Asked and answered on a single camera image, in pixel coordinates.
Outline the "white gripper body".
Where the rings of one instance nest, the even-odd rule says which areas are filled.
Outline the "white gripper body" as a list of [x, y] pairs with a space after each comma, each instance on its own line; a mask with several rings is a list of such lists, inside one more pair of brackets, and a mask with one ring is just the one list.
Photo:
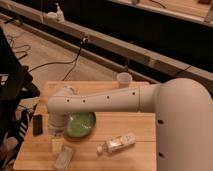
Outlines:
[[62, 136], [67, 126], [65, 115], [50, 115], [48, 119], [48, 131], [52, 136]]

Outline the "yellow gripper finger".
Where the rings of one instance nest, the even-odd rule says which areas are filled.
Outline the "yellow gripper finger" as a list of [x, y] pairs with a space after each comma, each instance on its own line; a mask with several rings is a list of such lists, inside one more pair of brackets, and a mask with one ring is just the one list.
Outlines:
[[56, 149], [56, 138], [55, 137], [51, 137], [51, 144], [52, 144], [52, 153], [55, 154], [57, 152], [57, 149]]
[[62, 137], [56, 137], [56, 150], [60, 151], [63, 146], [63, 138]]

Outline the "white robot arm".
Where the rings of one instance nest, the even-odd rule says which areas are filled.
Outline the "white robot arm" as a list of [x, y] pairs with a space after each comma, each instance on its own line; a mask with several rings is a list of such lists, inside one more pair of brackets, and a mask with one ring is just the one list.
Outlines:
[[49, 98], [47, 109], [51, 134], [62, 134], [74, 112], [152, 113], [157, 171], [213, 171], [213, 98], [193, 79], [85, 95], [63, 87]]

